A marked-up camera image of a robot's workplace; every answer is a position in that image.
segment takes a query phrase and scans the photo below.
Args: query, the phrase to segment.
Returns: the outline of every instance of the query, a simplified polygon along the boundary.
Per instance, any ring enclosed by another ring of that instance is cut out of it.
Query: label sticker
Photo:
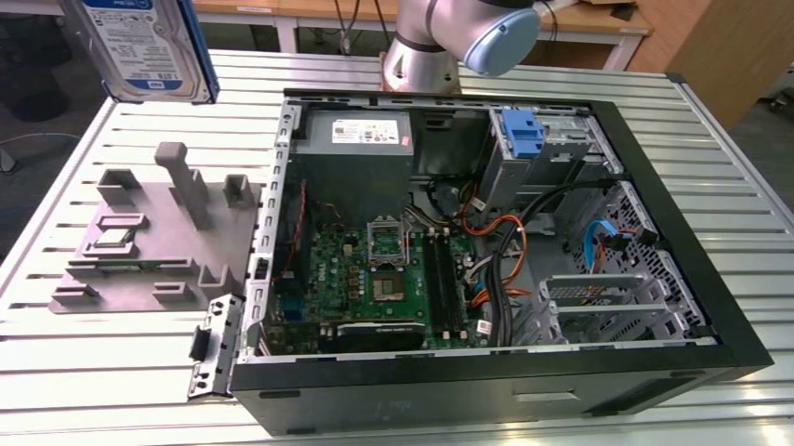
[[[142,7],[86,7],[115,66],[134,86],[175,90],[183,84],[168,41],[148,2]]]
[[[398,121],[338,119],[333,127],[334,144],[399,144]]]
[[[274,12],[274,10],[270,9],[269,7],[238,7],[238,11],[239,12],[265,12],[266,14],[270,14],[271,12]]]
[[[483,209],[486,209],[486,202],[483,202],[483,200],[481,200],[477,197],[471,198],[471,205],[477,208],[478,211],[483,212]]]
[[[481,333],[483,335],[490,335],[491,334],[491,322],[479,319],[477,321],[477,333]]]

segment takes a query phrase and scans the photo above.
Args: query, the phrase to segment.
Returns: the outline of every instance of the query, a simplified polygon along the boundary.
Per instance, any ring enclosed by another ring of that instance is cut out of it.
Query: hard drive
[[[118,102],[215,103],[219,81],[191,0],[62,0]]]

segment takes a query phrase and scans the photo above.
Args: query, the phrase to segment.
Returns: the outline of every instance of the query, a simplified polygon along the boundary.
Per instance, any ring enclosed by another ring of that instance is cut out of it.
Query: power supply label
[[[399,144],[394,120],[338,119],[333,131],[334,144]]]

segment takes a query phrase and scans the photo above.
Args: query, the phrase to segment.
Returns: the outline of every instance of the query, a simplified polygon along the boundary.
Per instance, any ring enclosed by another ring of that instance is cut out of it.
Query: ram slot
[[[463,309],[458,295],[458,285],[455,280],[455,261],[451,256],[450,239],[439,237],[435,242],[435,255],[438,262],[438,274],[442,282],[442,296],[445,297],[446,318],[450,325],[450,331],[455,336],[463,330]]]
[[[447,311],[445,311],[445,293],[442,280],[439,277],[439,267],[437,260],[437,239],[431,234],[426,234],[422,242],[422,256],[425,260],[425,283],[427,287],[427,297],[431,304],[431,324],[433,333],[441,336],[450,329],[447,320]]]

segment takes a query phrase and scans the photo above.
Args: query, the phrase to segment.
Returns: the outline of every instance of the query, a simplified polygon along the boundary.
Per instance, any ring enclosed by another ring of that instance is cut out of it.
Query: red wire
[[[301,232],[303,230],[303,217],[307,214],[307,181],[303,180],[301,183],[301,217],[298,217],[298,226],[295,227],[295,234],[293,235],[293,246],[290,249],[290,257],[287,257],[287,263],[285,264],[285,268],[282,269],[282,273],[279,277],[285,275],[285,272],[290,269],[293,258],[295,257],[295,246],[298,245],[298,240],[301,239]]]

